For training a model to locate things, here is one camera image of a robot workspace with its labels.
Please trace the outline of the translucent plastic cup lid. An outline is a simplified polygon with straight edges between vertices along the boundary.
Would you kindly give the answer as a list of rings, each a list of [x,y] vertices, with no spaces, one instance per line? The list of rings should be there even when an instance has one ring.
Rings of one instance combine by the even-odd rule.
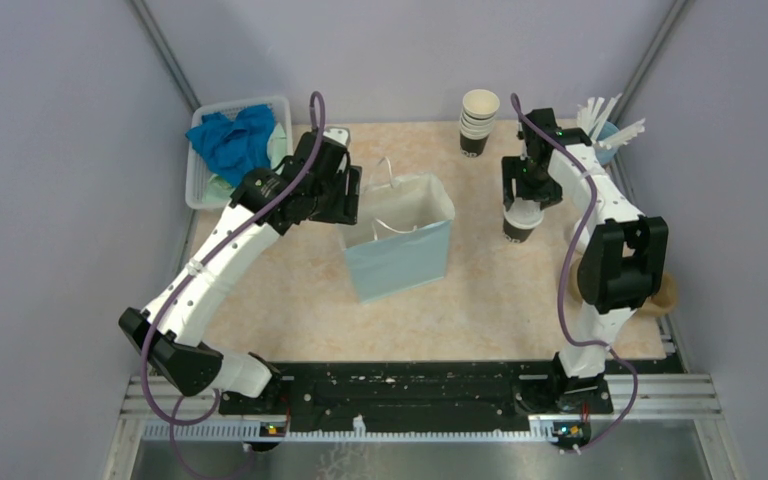
[[[504,212],[507,224],[518,230],[533,230],[544,219],[544,212],[538,202],[517,199]]]

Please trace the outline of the light blue paper bag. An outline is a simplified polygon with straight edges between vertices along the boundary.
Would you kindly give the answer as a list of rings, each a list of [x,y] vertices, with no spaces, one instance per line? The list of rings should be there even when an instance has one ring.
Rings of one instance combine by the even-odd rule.
[[[360,189],[357,223],[338,238],[358,300],[370,303],[442,279],[447,270],[453,201],[433,173],[395,175]]]

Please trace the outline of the stack of paper cups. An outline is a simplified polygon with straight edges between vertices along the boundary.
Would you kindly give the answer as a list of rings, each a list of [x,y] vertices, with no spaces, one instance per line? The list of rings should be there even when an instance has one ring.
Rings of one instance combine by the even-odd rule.
[[[480,156],[493,131],[500,100],[492,91],[473,89],[462,98],[459,142],[467,158]]]

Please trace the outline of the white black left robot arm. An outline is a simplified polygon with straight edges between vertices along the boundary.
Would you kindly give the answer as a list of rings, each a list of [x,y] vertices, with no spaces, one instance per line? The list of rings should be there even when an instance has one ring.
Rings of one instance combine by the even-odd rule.
[[[185,397],[212,389],[241,394],[257,413],[279,404],[276,370],[254,354],[204,343],[214,314],[254,260],[303,221],[353,225],[362,169],[351,163],[350,132],[306,132],[278,169],[244,176],[219,221],[172,284],[147,306],[127,308],[118,325],[136,350]]]

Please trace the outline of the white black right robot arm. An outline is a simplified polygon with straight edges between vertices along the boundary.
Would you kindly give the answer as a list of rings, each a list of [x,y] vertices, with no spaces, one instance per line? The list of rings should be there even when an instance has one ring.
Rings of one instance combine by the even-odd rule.
[[[543,402],[560,412],[603,400],[605,360],[626,322],[661,289],[668,226],[634,206],[599,163],[591,138],[563,129],[551,108],[519,116],[520,156],[502,159],[503,232],[522,243],[544,212],[581,212],[557,294],[566,346],[552,360]]]

